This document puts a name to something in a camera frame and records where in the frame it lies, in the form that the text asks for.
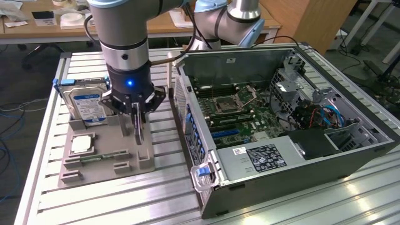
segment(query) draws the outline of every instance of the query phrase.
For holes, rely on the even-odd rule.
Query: white box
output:
[[[43,11],[43,12],[32,12],[33,19],[36,26],[55,26],[57,25],[57,20],[55,13],[51,11]]]
[[[347,36],[348,36],[348,33],[340,29],[336,33],[335,40],[333,40],[328,50],[337,50],[339,46],[343,43],[343,40],[345,39]]]

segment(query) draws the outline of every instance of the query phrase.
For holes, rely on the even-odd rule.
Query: motherboard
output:
[[[276,138],[284,131],[255,83],[195,87],[217,149]]]

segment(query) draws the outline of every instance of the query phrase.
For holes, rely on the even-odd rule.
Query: table leg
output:
[[[393,50],[389,52],[388,56],[381,61],[383,63],[388,64],[392,62],[395,55],[400,52],[400,42],[396,44]]]
[[[44,44],[40,44],[35,50],[32,52],[29,52],[29,54],[23,58],[23,62],[21,62],[21,67],[23,69],[32,69],[32,65],[28,63],[29,62],[29,59],[35,58],[35,56],[44,50],[47,49],[48,47],[52,47],[55,48],[60,53],[64,52],[64,50],[57,46],[57,44],[55,43],[44,43]]]
[[[375,35],[377,29],[380,28],[383,22],[387,20],[388,16],[391,15],[393,9],[396,7],[393,5],[389,6],[389,8],[385,10],[385,12],[383,13],[383,15],[380,16],[380,19],[377,20],[377,22],[375,23],[371,31],[368,32],[368,35],[365,36],[365,38],[363,39],[361,45],[367,45],[367,43],[369,42],[372,36]]]
[[[377,2],[379,2],[377,0],[372,0],[368,8],[365,9],[365,11],[364,11],[364,13],[363,13],[363,15],[361,15],[361,17],[360,17],[356,25],[355,25],[355,27],[352,28],[352,30],[351,30],[351,32],[349,32],[349,34],[348,34],[348,36],[347,36],[347,38],[344,40],[344,43],[345,43],[347,46],[349,45],[349,42],[351,42],[352,38],[355,37],[355,35],[356,35],[356,33],[357,33],[357,31],[359,31],[363,23],[365,22],[367,17],[371,14],[371,12],[372,12],[372,10],[373,10]]]

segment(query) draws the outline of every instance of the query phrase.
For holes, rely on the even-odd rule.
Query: blue led light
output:
[[[128,85],[129,87],[133,87],[133,81],[132,81],[132,80],[128,80],[128,81],[127,81],[127,85]]]

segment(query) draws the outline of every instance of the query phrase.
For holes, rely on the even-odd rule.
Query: wooden desk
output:
[[[29,17],[28,25],[8,28],[1,23],[0,44],[27,44],[27,43],[49,43],[49,42],[69,42],[69,41],[88,41],[84,29],[60,29],[60,16],[57,16],[57,26],[37,27],[33,21],[31,12],[52,11],[60,7],[55,6],[49,0],[37,0],[36,2],[24,2],[21,11]],[[280,24],[272,18],[267,9],[261,6],[263,18],[265,25],[263,33],[267,38],[276,36]],[[151,38],[167,37],[189,37],[192,36],[192,28],[179,29],[175,27],[169,13],[164,13],[148,22],[148,33]]]
[[[1,24],[1,26],[0,26],[0,36],[4,34],[4,22],[3,22],[3,18],[0,18],[0,24]]]
[[[283,27],[277,35],[307,42],[325,53],[357,0],[260,0]],[[292,42],[277,38],[276,43]]]

